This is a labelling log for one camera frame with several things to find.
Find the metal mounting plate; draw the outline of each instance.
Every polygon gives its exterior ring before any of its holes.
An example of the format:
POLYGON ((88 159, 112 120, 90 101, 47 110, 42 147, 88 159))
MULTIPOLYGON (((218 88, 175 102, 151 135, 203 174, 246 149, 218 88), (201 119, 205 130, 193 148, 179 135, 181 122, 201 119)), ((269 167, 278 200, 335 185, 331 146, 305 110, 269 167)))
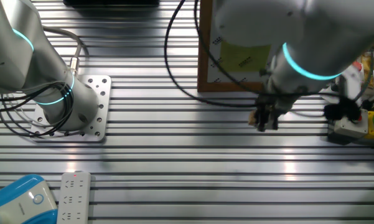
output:
MULTIPOLYGON (((53 136, 44 136, 43 138, 31 138, 35 142, 101 142, 105 138, 106 120, 109 110, 109 102, 111 96, 111 77, 107 75, 79 75, 78 79, 93 88, 97 93, 98 104, 103 105, 93 121, 84 129, 69 133, 68 136, 64 132, 55 132, 53 136)), ((41 121, 41 124, 49 124, 44 116, 44 111, 36 105, 34 119, 41 121)), ((31 131, 44 133, 48 129, 32 126, 31 131)))

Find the slotted metal surface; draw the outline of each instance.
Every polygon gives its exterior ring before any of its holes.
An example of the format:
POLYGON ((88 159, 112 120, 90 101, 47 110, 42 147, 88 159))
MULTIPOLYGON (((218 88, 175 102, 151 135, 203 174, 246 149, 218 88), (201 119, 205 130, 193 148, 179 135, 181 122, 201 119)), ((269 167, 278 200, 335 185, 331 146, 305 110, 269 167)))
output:
MULTIPOLYGON (((112 77, 108 137, 103 144, 38 144, 0 122, 0 189, 40 174, 58 200, 62 173, 84 170, 95 178, 92 224, 374 224, 374 149, 327 143, 323 119, 291 113, 279 131, 258 133, 246 124, 249 110, 203 105, 175 89, 162 45, 178 1, 79 10, 33 2, 44 25, 72 31, 88 45, 81 75, 112 77)), ((169 53, 174 75, 197 95, 192 8, 187 1, 181 10, 169 53)), ((47 35, 68 62, 76 43, 47 35)), ((312 96, 294 109, 319 114, 324 103, 312 96)), ((33 117, 35 105, 25 108, 33 117)))

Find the blue object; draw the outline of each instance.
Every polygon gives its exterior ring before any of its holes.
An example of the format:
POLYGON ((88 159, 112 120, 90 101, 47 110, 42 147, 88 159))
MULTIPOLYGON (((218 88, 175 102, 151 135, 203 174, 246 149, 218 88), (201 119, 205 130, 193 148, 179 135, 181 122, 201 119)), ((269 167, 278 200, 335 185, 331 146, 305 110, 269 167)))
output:
POLYGON ((295 71, 297 71, 298 73, 300 73, 301 75, 304 75, 305 77, 307 78, 311 78, 313 80, 332 80, 334 78, 337 78, 340 74, 337 74, 337 75, 332 75, 332 76, 322 76, 322 75, 316 75, 316 74, 313 74, 311 72, 308 72, 306 70, 304 70, 302 67, 300 67, 294 60, 293 58, 291 57, 291 54, 289 53, 289 50, 288 50, 288 45, 287 43, 285 43, 283 45, 283 51, 284 51, 284 55, 285 55, 285 58, 286 58, 286 61, 288 61, 288 63, 290 64, 290 66, 295 69, 295 71))
POLYGON ((31 41, 30 41, 30 40, 29 40, 29 39, 28 39, 24 34, 22 34, 21 32, 19 32, 19 31, 16 30, 16 29, 12 29, 12 31, 14 31, 14 33, 17 34, 18 37, 20 37, 20 38, 26 40, 26 42, 30 45, 30 47, 32 47, 32 52, 35 51, 35 48, 33 47, 32 42, 31 42, 31 41))
POLYGON ((40 215, 36 215, 35 217, 26 220, 22 224, 48 224, 48 223, 56 223, 58 216, 58 210, 50 210, 40 215))
POLYGON ((39 103, 39 102, 36 102, 36 103, 38 103, 38 104, 40 104, 40 105, 53 105, 53 104, 56 104, 56 103, 58 103, 58 102, 61 102, 65 97, 67 97, 67 96, 69 95, 69 93, 70 93, 70 92, 72 91, 72 89, 73 89, 73 86, 74 86, 74 84, 75 84, 75 76, 72 75, 72 77, 73 77, 73 80, 72 80, 72 86, 70 87, 69 92, 68 92, 67 94, 65 94, 65 96, 63 96, 61 99, 56 100, 56 101, 51 102, 51 103, 39 103))
POLYGON ((43 201, 44 201, 44 197, 43 197, 43 195, 41 195, 41 194, 35 195, 35 197, 33 198, 33 203, 34 203, 35 205, 40 205, 43 201), (36 199, 38 196, 41 196, 41 197, 42 197, 42 201, 39 202, 39 203, 36 203, 36 202, 35 202, 35 199, 36 199))
POLYGON ((0 190, 0 207, 18 198, 38 183, 44 181, 43 177, 35 174, 26 175, 0 190))

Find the white power strip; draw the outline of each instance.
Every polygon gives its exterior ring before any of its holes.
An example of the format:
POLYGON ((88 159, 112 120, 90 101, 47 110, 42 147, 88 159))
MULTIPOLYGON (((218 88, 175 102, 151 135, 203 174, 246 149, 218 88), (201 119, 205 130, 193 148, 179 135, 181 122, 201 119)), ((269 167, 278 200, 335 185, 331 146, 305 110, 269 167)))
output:
POLYGON ((62 175, 57 224, 86 224, 91 175, 87 172, 62 175))

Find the wooden frame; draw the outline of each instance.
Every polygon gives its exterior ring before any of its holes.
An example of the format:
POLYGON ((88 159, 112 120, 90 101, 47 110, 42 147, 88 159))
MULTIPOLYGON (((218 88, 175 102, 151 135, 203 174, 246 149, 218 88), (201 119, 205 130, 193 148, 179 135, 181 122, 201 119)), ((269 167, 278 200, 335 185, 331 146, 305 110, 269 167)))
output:
MULTIPOLYGON (((210 33, 212 27, 213 0, 202 0, 200 2, 200 33, 203 35, 205 44, 210 46, 210 33)), ((208 83, 208 61, 209 57, 199 43, 198 57, 198 92, 205 91, 244 91, 234 83, 208 83)), ((259 82, 246 82, 244 86, 252 90, 262 90, 263 84, 259 82)))

